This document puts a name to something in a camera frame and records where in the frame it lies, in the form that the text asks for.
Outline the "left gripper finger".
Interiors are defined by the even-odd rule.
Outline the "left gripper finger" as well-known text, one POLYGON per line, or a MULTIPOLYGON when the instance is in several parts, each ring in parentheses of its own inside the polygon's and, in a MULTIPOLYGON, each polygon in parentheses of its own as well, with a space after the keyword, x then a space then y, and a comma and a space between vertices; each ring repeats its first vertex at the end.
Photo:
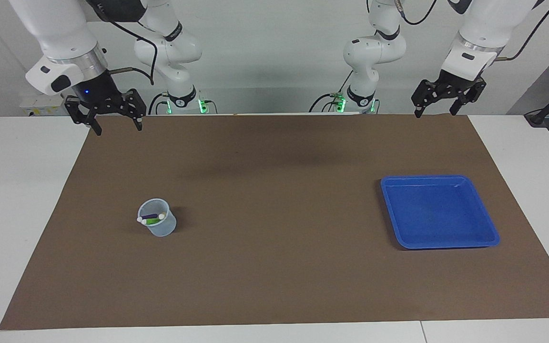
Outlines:
POLYGON ((410 99, 414 104, 414 115, 417 119, 423 115, 425 108, 441 100, 443 84, 429 80, 421 80, 410 99))
POLYGON ((449 108, 449 113, 455 116, 464 105, 470 102, 477 102, 482 91, 485 89, 486 84, 485 80, 477 80, 477 82, 468 88, 467 91, 460 91, 455 102, 453 102, 452 106, 449 108))

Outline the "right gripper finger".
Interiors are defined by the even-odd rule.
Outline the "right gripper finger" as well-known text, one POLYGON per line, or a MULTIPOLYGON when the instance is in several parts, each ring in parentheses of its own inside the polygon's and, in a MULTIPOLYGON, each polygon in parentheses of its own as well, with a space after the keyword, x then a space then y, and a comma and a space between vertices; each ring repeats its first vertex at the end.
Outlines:
POLYGON ((64 98, 64 107, 75 124, 87 126, 97 136, 102 134, 102 128, 96 118, 100 113, 97 104, 85 103, 78 96, 68 95, 64 98))
POLYGON ((121 115, 131 119, 137 131, 143 130, 143 119, 147 113, 144 100, 136 89, 121 94, 121 115))

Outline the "blue plastic tray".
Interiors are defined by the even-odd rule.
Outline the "blue plastic tray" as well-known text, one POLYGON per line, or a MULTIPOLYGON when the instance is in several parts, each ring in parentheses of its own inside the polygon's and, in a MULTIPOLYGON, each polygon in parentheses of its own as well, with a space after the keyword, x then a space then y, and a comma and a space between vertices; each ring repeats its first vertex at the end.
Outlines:
POLYGON ((404 248, 486 248, 500 242, 475 185, 462 174, 386 176, 380 187, 404 248))

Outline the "clear plastic cup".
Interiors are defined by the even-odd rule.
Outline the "clear plastic cup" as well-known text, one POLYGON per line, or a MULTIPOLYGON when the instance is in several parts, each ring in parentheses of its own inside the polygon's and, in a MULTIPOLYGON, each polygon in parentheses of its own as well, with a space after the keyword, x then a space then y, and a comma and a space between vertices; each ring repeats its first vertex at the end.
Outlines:
POLYGON ((165 200, 162 200, 161 198, 152 198, 152 199, 146 200, 146 202, 144 202, 144 204, 142 204, 139 207, 139 210, 137 212, 137 217, 141 215, 147 215, 150 213, 166 214, 166 217, 157 224, 151 224, 151 225, 143 224, 143 226, 148 228, 148 230, 150 230, 150 232, 154 236, 165 237, 165 236, 168 236, 168 234, 171 234, 172 232, 174 232, 177 225, 177 219, 173 215, 168 202, 166 202, 165 200))

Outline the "brown table mat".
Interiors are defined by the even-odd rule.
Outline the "brown table mat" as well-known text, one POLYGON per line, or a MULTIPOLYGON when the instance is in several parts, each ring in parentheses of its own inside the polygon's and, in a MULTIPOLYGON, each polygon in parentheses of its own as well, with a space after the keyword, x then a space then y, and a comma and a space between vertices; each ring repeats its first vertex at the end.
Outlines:
POLYGON ((104 116, 1 330, 549 318, 549 257, 464 116, 104 116), (382 178, 462 174, 496 247, 411 251, 382 178), (137 222, 152 198, 177 225, 137 222))

